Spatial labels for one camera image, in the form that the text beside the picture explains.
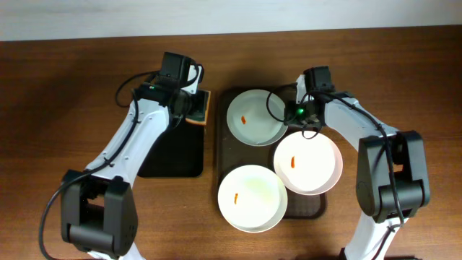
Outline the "green orange sponge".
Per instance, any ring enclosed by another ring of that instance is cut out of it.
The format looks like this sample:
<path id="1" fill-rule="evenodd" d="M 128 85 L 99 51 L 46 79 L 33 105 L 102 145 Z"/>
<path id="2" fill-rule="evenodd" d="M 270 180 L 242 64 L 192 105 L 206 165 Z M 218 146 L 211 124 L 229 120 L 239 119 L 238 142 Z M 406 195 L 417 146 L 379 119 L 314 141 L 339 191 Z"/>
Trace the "green orange sponge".
<path id="1" fill-rule="evenodd" d="M 186 122 L 193 125 L 205 126 L 208 120 L 208 110 L 211 94 L 207 90 L 198 90 L 191 96 L 191 109 L 186 116 Z"/>

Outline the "pinkish white plate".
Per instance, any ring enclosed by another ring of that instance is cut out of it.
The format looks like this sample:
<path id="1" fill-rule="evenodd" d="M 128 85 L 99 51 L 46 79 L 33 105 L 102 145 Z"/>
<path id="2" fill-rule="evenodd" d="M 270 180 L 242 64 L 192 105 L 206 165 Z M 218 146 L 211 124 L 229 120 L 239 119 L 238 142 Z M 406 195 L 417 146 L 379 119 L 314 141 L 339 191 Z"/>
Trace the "pinkish white plate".
<path id="1" fill-rule="evenodd" d="M 339 181 L 344 162 L 336 144 L 323 134 L 306 139 L 301 132 L 277 145 L 273 166 L 290 191 L 304 196 L 323 194 Z"/>

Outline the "grey-white plate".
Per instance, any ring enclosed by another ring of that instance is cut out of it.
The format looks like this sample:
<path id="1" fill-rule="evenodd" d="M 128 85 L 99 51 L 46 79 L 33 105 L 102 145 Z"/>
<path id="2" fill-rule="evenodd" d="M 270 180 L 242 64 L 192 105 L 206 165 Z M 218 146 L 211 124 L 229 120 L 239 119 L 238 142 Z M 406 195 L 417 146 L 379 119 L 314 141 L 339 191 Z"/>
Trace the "grey-white plate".
<path id="1" fill-rule="evenodd" d="M 288 126 L 274 119 L 282 119 L 285 104 L 283 100 L 271 95 L 269 101 L 268 90 L 248 90 L 235 97 L 227 109 L 227 126 L 232 135 L 240 142 L 262 147 L 281 139 Z"/>

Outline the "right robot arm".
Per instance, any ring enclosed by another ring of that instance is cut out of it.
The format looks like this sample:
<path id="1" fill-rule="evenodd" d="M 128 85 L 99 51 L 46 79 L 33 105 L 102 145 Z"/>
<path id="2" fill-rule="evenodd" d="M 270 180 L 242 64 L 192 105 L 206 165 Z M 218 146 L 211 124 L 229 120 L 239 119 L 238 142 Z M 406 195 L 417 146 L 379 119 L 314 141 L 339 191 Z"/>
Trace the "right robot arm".
<path id="1" fill-rule="evenodd" d="M 291 85 L 296 96 L 284 123 L 301 129 L 327 126 L 358 152 L 356 196 L 362 210 L 340 259 L 384 259 L 394 236 L 430 201 L 424 143 L 367 112 L 349 92 L 338 92 L 327 66 L 305 70 Z"/>

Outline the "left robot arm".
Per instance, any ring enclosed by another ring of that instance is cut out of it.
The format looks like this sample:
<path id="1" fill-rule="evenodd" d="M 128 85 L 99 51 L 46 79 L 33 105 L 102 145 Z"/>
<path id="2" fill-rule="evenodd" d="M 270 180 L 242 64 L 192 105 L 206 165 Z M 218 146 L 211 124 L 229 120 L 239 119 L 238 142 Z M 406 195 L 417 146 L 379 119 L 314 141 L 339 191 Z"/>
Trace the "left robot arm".
<path id="1" fill-rule="evenodd" d="M 141 259 L 134 242 L 133 185 L 154 143 L 192 113 L 204 68 L 166 52 L 158 71 L 132 90 L 123 123 L 83 171 L 68 170 L 53 195 L 61 200 L 61 237 L 95 259 Z"/>

